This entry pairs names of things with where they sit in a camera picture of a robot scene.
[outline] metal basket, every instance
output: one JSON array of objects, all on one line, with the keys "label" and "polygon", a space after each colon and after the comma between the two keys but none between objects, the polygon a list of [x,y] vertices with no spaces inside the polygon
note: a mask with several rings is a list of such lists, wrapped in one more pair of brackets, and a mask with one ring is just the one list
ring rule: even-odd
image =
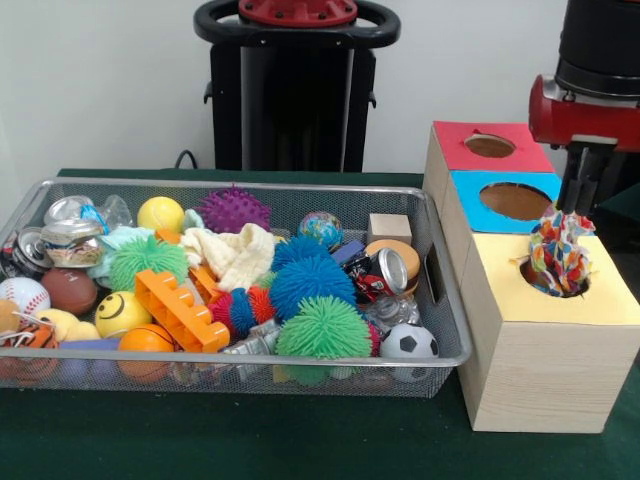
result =
[{"label": "metal basket", "polygon": [[[430,398],[453,367],[468,359],[471,341],[464,310],[435,206],[424,192],[387,187],[236,185],[273,207],[274,231],[285,236],[295,233],[300,220],[314,210],[334,213],[345,227],[347,240],[363,242],[369,213],[407,215],[413,247],[421,258],[429,254],[428,258],[434,260],[430,268],[421,269],[415,297],[423,325],[438,341],[440,357],[321,360],[277,355],[0,348],[0,387]],[[0,232],[0,241],[5,242],[12,232],[26,226],[42,226],[48,207],[68,195],[87,195],[101,204],[109,195],[118,194],[135,213],[153,196],[171,197],[189,208],[209,191],[230,186],[216,182],[55,178],[31,189]],[[435,288],[436,281],[440,288]],[[439,298],[434,295],[437,290],[441,290]]]}]

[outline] stacked boxes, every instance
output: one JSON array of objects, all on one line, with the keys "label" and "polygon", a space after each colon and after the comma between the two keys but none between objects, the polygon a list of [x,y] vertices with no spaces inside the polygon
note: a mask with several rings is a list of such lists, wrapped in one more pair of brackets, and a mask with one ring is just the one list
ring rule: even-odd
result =
[{"label": "stacked boxes", "polygon": [[640,306],[596,236],[579,240],[593,264],[583,295],[523,278],[529,232],[560,189],[527,125],[436,122],[424,188],[474,340],[459,368],[473,428],[601,432],[640,346]]}]

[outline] green tablecloth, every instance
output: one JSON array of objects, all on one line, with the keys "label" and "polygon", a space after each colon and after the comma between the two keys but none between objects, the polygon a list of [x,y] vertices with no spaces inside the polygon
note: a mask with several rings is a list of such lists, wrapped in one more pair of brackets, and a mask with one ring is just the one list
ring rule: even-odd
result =
[{"label": "green tablecloth", "polygon": [[[420,186],[420,175],[69,176]],[[3,478],[640,478],[640,370],[603,435],[474,433],[457,376],[432,400],[0,391]]]}]

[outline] spiky ball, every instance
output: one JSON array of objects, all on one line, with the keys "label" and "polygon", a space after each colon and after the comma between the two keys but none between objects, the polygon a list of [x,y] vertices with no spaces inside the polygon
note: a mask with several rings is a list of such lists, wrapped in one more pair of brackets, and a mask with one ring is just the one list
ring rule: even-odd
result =
[{"label": "spiky ball", "polygon": [[271,300],[269,300],[269,289],[260,288],[257,285],[251,287],[249,289],[249,303],[258,324],[263,324],[275,318],[276,309],[273,308]]},{"label": "spiky ball", "polygon": [[236,288],[231,291],[231,321],[238,338],[247,338],[249,329],[255,327],[258,322],[251,311],[249,295],[244,288]]},{"label": "spiky ball", "polygon": [[[368,357],[369,327],[344,300],[331,296],[305,299],[300,302],[300,313],[282,327],[276,353],[323,359]],[[317,385],[331,368],[294,366],[287,367],[287,372],[303,385]]]},{"label": "spiky ball", "polygon": [[127,242],[115,252],[109,275],[114,291],[133,292],[139,272],[148,269],[155,273],[171,272],[181,285],[188,268],[187,256],[181,247],[158,242],[152,235]]},{"label": "spiky ball", "polygon": [[293,237],[288,242],[280,242],[276,245],[271,270],[278,272],[290,263],[310,257],[330,258],[331,255],[327,248],[320,245],[315,237],[304,235]]},{"label": "spiky ball", "polygon": [[233,322],[231,321],[231,303],[233,299],[231,298],[231,294],[225,292],[218,300],[214,303],[210,303],[208,308],[213,315],[214,322],[223,323],[228,329],[231,337],[235,337],[236,329],[233,326]]},{"label": "spiky ball", "polygon": [[267,272],[256,280],[256,285],[262,288],[271,288],[277,275],[276,272]]},{"label": "spiky ball", "polygon": [[300,301],[311,297],[334,296],[355,306],[355,287],[331,258],[303,258],[278,272],[269,298],[282,321],[297,315]]},{"label": "spiky ball", "polygon": [[271,208],[241,188],[211,192],[196,210],[206,227],[216,233],[238,233],[247,223],[269,231]]}]

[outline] red spiky ball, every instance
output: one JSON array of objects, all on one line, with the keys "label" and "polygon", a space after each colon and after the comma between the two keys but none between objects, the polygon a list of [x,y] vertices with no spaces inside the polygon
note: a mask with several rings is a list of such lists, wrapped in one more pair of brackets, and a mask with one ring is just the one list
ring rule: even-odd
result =
[{"label": "red spiky ball", "polygon": [[231,294],[224,293],[224,295],[218,298],[214,303],[210,303],[208,308],[213,315],[213,321],[223,323],[229,329],[231,337],[234,337],[236,331],[235,328],[233,328],[233,322],[231,321],[231,303]]},{"label": "red spiky ball", "polygon": [[205,226],[216,233],[238,233],[247,223],[255,223],[269,231],[271,208],[235,186],[211,192],[197,211]]},{"label": "red spiky ball", "polygon": [[269,289],[254,285],[249,289],[249,303],[259,324],[275,318],[276,309],[269,300]]}]

